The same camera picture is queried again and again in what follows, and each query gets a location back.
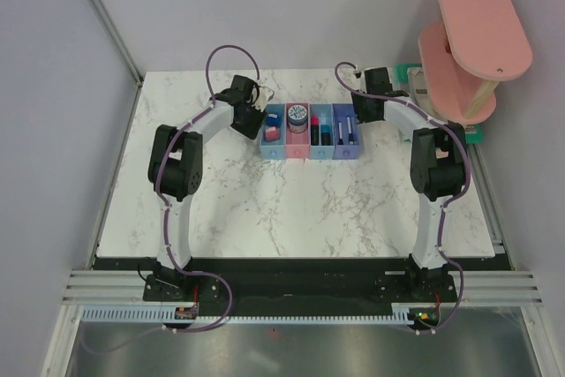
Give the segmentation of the small blue item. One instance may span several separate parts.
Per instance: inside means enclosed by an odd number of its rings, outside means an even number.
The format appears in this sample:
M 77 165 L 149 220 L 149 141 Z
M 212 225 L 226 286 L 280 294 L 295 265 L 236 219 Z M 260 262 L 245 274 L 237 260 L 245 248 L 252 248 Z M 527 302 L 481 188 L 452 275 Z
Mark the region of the small blue item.
M 283 122 L 283 116 L 278 113 L 269 113 L 267 115 L 265 125 L 267 127 L 280 128 Z

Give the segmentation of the pink eraser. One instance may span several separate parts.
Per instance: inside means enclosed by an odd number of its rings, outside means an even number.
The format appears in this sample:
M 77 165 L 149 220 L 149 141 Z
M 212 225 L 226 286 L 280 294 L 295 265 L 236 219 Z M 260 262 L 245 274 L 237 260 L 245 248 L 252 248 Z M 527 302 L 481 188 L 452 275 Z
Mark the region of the pink eraser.
M 281 138 L 280 128 L 266 127 L 263 132 L 263 141 L 265 143 L 276 143 Z

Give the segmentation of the purple storage bin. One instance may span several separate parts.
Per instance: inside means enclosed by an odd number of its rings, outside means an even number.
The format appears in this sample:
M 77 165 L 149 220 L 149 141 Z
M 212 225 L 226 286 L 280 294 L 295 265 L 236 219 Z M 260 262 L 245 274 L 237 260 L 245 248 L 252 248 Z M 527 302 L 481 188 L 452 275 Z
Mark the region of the purple storage bin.
M 357 160 L 363 152 L 363 142 L 357 117 L 351 103 L 333 103 L 335 160 Z

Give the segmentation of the blue cap whiteboard marker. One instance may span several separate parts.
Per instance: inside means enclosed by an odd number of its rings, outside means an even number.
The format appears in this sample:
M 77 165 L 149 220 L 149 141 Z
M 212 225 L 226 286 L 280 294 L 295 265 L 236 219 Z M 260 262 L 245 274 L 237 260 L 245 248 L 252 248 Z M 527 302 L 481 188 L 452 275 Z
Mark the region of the blue cap whiteboard marker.
M 348 141 L 350 145 L 354 145 L 355 144 L 355 136 L 354 136 L 354 132 L 353 132 L 353 125 L 352 125 L 352 120 L 350 116 L 346 117 L 346 122 L 347 122 L 347 126 L 348 126 Z

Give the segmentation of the black tip whiteboard marker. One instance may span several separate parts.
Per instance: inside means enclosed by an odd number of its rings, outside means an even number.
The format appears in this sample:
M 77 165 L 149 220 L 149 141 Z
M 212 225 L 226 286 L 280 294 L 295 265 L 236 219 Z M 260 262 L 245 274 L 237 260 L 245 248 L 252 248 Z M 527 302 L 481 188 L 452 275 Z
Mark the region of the black tip whiteboard marker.
M 337 124 L 337 131 L 338 131 L 338 145 L 342 146 L 345 143 L 345 135 L 346 135 L 347 126 L 343 120 L 339 120 Z

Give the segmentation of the light blue storage bin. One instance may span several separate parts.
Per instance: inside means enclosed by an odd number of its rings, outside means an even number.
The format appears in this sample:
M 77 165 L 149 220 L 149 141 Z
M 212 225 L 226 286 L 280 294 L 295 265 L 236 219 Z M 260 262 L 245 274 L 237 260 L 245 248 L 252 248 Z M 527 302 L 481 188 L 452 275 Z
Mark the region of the light blue storage bin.
M 318 146 L 311 145 L 311 131 L 310 135 L 310 158 L 312 160 L 332 160 L 335 152 L 335 136 L 334 136 L 334 120 L 333 120 L 333 106 L 330 103 L 311 103 L 310 108 L 310 119 L 311 116 L 317 116 L 320 119 L 320 126 L 322 124 L 327 124 L 332 130 L 332 142 L 331 146 L 322 146 L 321 143 Z

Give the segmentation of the blue cap black highlighter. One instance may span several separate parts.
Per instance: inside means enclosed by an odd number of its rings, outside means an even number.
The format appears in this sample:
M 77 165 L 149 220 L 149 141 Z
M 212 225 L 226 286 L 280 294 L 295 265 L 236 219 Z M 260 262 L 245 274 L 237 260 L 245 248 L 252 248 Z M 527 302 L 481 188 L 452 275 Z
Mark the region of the blue cap black highlighter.
M 331 146 L 333 144 L 332 130 L 327 124 L 322 124 L 320 126 L 320 143 L 322 146 Z

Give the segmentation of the pink storage bin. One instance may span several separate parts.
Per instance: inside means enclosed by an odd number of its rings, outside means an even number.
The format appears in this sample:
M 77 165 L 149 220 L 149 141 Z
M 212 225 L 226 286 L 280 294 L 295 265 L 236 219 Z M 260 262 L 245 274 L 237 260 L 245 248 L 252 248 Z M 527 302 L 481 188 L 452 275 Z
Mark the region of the pink storage bin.
M 287 126 L 287 108 L 291 104 L 303 104 L 308 108 L 308 124 L 304 132 L 293 133 L 290 132 Z M 289 102 L 285 107 L 286 118 L 286 156 L 290 159 L 305 159 L 310 157 L 310 109 L 309 104 L 304 102 Z

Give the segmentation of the blue round jar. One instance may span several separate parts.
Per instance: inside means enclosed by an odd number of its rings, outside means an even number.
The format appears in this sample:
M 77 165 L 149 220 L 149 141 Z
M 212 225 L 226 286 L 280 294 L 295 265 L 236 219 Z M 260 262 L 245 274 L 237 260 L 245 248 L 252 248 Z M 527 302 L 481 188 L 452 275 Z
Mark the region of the blue round jar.
M 291 104 L 287 108 L 287 126 L 290 132 L 304 132 L 308 124 L 308 108 L 303 104 Z

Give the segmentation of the pink cap black highlighter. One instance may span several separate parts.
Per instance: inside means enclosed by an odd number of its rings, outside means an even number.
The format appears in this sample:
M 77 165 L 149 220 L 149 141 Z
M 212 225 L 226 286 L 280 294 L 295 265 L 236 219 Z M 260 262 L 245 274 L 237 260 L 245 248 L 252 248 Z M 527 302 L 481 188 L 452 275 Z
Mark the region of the pink cap black highlighter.
M 311 145 L 318 146 L 320 144 L 320 119 L 317 116 L 311 116 L 310 131 Z

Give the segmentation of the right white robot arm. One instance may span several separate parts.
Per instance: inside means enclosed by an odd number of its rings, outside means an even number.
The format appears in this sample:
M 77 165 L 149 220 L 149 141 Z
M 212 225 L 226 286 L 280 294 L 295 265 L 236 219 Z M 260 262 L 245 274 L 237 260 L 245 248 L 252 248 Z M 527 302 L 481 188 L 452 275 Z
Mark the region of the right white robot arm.
M 351 92 L 360 123 L 384 121 L 411 142 L 410 179 L 418 194 L 418 232 L 411 252 L 416 269 L 404 278 L 406 294 L 425 300 L 436 290 L 432 275 L 446 267 L 443 241 L 450 204 L 469 190 L 471 167 L 464 128 L 429 115 L 403 90 L 395 90 L 387 68 L 354 71 L 360 88 Z

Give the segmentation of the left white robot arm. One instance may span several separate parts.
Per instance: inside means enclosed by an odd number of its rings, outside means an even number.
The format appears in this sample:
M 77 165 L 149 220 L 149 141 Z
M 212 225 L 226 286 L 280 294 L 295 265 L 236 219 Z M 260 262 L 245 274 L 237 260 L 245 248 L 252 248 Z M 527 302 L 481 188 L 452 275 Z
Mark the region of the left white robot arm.
M 272 89 L 237 75 L 183 126 L 162 124 L 155 130 L 147 171 L 162 204 L 162 242 L 155 273 L 166 275 L 163 290 L 175 300 L 190 297 L 194 287 L 192 277 L 180 270 L 192 259 L 190 213 L 204 174 L 204 146 L 228 128 L 255 139 L 273 98 Z

